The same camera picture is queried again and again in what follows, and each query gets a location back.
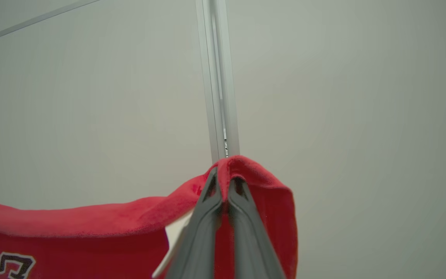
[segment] white plastic part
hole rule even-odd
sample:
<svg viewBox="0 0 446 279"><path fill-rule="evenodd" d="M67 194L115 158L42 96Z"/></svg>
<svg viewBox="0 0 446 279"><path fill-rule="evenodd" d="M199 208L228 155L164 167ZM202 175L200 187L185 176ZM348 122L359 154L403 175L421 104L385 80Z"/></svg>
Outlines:
<svg viewBox="0 0 446 279"><path fill-rule="evenodd" d="M158 265L156 270L154 270L152 275L153 278L157 278L159 275L161 275L161 273L163 273L166 266L168 266L168 263L172 259L173 255L179 248L180 235L183 233L184 229L189 224L190 217L192 216L193 212L194 210L192 209L191 211L184 214L184 216L180 217L175 222L165 227L166 236L168 237L168 245L170 247L168 248L168 252L166 253L161 263Z"/></svg>

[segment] printed number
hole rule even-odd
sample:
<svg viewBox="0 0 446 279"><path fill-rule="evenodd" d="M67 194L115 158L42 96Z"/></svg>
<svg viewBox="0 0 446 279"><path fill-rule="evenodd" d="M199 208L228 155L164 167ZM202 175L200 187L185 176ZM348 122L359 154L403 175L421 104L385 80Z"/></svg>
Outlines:
<svg viewBox="0 0 446 279"><path fill-rule="evenodd" d="M27 276L32 267L34 267L36 261L33 256L2 252L0 254L0 274L6 273L7 263L14 263L19 266L18 270L9 271L8 278L27 279Z"/></svg>

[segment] red cloth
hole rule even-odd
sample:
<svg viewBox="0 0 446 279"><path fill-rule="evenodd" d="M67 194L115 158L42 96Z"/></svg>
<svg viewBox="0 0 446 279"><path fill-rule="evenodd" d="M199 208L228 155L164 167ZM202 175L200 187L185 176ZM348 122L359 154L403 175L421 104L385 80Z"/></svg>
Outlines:
<svg viewBox="0 0 446 279"><path fill-rule="evenodd" d="M0 279L148 279L168 250L165 226L195 206L209 171L218 166L223 199L230 179L249 185L287 278L297 268L292 191L243 156L221 159L167 197L65 210L0 205ZM228 216L216 233L216 279L234 277Z"/></svg>

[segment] white wall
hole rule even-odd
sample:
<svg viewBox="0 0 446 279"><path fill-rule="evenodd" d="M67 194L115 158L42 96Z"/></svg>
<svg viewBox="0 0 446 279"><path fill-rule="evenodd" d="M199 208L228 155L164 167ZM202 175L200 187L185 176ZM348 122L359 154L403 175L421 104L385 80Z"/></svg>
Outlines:
<svg viewBox="0 0 446 279"><path fill-rule="evenodd" d="M446 1L228 0L240 150L294 191L297 278L446 278Z"/></svg>
<svg viewBox="0 0 446 279"><path fill-rule="evenodd" d="M0 38L0 203L165 196L211 166L195 5L99 1Z"/></svg>

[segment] vertical metal rod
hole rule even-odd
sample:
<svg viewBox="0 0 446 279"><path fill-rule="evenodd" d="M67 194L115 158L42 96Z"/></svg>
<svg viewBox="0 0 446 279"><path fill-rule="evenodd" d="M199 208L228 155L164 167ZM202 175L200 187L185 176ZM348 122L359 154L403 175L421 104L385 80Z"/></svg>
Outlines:
<svg viewBox="0 0 446 279"><path fill-rule="evenodd" d="M209 143L213 163L225 158L225 139L223 137L223 112L220 104L218 84L218 55L214 45L212 9L210 0L196 0L199 44L201 48L204 92L208 116Z"/></svg>
<svg viewBox="0 0 446 279"><path fill-rule="evenodd" d="M240 154L238 139L237 105L233 87L232 55L230 54L230 36L228 34L228 16L226 0L212 0L218 42L220 64L221 95L223 96L223 117L225 118L226 143L228 155Z"/></svg>

